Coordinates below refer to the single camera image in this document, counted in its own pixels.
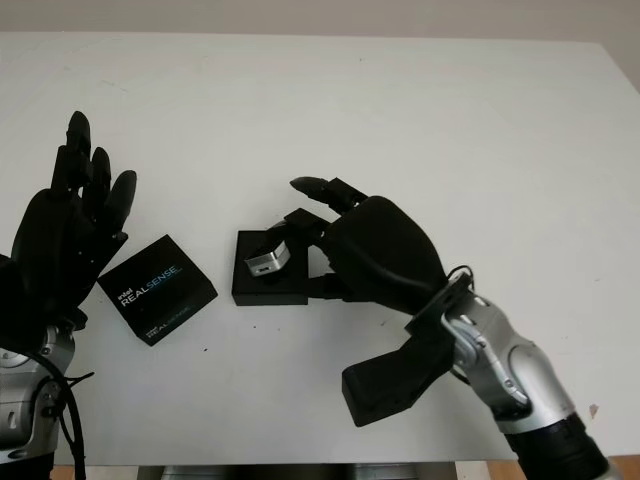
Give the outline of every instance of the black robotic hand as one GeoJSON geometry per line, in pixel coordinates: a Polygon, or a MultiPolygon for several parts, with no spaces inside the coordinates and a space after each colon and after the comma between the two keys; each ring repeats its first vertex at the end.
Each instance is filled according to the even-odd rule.
{"type": "Polygon", "coordinates": [[[27,207],[11,258],[0,255],[0,347],[39,348],[47,325],[82,329],[78,306],[98,275],[127,240],[122,232],[136,188],[136,174],[122,173],[111,187],[107,152],[91,155],[87,118],[75,112],[66,145],[58,149],[51,187],[27,207]]]}
{"type": "Polygon", "coordinates": [[[343,394],[358,426],[411,407],[453,367],[454,339],[440,318],[468,291],[471,276],[449,281],[429,237],[390,200],[367,197],[338,178],[302,177],[291,185],[341,217],[329,223],[303,209],[292,212],[267,232],[247,265],[256,277],[275,273],[286,268],[283,241],[315,245],[335,273],[309,279],[307,296],[370,301],[412,315],[407,325],[412,337],[399,350],[342,374],[343,394]],[[269,264],[269,258],[276,260],[269,264]]]}

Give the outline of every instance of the black cable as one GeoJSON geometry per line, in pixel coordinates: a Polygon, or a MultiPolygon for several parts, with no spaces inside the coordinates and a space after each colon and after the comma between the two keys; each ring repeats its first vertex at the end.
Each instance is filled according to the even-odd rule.
{"type": "Polygon", "coordinates": [[[458,265],[456,268],[454,268],[453,270],[451,270],[449,272],[449,275],[447,275],[447,278],[450,279],[451,277],[453,277],[454,274],[456,274],[460,270],[466,270],[467,271],[467,273],[471,277],[471,288],[473,290],[475,290],[476,289],[475,277],[473,275],[473,270],[471,269],[471,267],[469,265],[458,265]]]}
{"type": "Polygon", "coordinates": [[[460,372],[457,372],[455,369],[452,368],[451,370],[449,370],[449,373],[451,375],[453,375],[454,377],[456,377],[458,380],[460,380],[465,385],[471,386],[471,383],[469,382],[469,379],[467,377],[465,377],[464,375],[462,375],[460,372]]]}
{"type": "Polygon", "coordinates": [[[80,377],[64,377],[64,379],[69,382],[69,387],[73,388],[75,387],[77,384],[79,384],[80,382],[82,382],[83,380],[86,380],[87,378],[91,378],[96,374],[96,372],[89,372],[85,375],[82,375],[80,377]]]}
{"type": "Polygon", "coordinates": [[[85,463],[84,463],[84,438],[82,436],[82,424],[80,423],[80,413],[78,412],[78,404],[76,403],[76,399],[73,396],[73,392],[71,391],[71,387],[67,383],[64,375],[58,367],[56,367],[51,361],[47,358],[43,357],[39,353],[25,353],[27,357],[29,357],[34,362],[42,365],[47,372],[53,377],[53,381],[55,381],[60,389],[62,390],[62,400],[69,407],[69,415],[71,417],[71,427],[73,428],[73,440],[69,435],[69,431],[66,428],[66,425],[63,427],[62,431],[65,434],[65,438],[67,442],[69,442],[69,448],[71,450],[71,454],[73,455],[73,460],[75,463],[75,478],[76,480],[86,480],[87,475],[85,471],[85,463]]]}

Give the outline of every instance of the white table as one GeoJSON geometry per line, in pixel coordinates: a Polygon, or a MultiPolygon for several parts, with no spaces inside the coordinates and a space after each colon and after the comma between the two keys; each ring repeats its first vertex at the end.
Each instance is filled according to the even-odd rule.
{"type": "Polygon", "coordinates": [[[0,55],[2,250],[79,109],[139,175],[113,265],[170,233],[220,292],[149,348],[94,289],[70,369],[97,374],[75,390],[89,464],[511,456],[449,376],[354,427],[340,373],[401,345],[406,316],[235,307],[237,230],[334,218],[300,175],[393,199],[543,347],[605,453],[640,452],[640,97],[600,46],[56,33],[0,34],[0,55]]]}

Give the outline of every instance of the small silver device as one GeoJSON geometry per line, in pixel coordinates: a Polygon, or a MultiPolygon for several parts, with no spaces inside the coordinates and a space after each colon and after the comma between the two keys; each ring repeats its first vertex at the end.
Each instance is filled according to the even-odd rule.
{"type": "Polygon", "coordinates": [[[290,258],[291,252],[283,240],[273,250],[257,252],[255,256],[247,258],[245,263],[252,276],[261,277],[282,270],[290,258]]]}

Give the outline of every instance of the robotic arm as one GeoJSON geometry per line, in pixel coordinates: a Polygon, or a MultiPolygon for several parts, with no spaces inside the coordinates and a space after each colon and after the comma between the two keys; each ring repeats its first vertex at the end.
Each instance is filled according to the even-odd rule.
{"type": "Polygon", "coordinates": [[[24,214],[11,252],[0,255],[0,477],[49,478],[62,426],[84,479],[77,406],[63,374],[74,354],[73,332],[84,328],[78,308],[98,275],[127,240],[122,232],[136,174],[111,187],[109,157],[90,159],[87,118],[71,117],[58,149],[51,187],[24,214]],[[62,420],[68,406],[74,440],[62,420]]]}
{"type": "Polygon", "coordinates": [[[429,238],[386,198],[367,197],[337,178],[303,177],[291,185],[342,216],[329,223],[302,209],[287,215],[245,260],[251,274],[285,269],[287,245],[316,245],[335,273],[309,279],[308,296],[373,301],[413,316],[411,338],[399,350],[344,370],[356,425],[410,408],[452,371],[491,409],[530,480],[621,479],[542,350],[475,293],[468,267],[447,276],[429,238]]]}

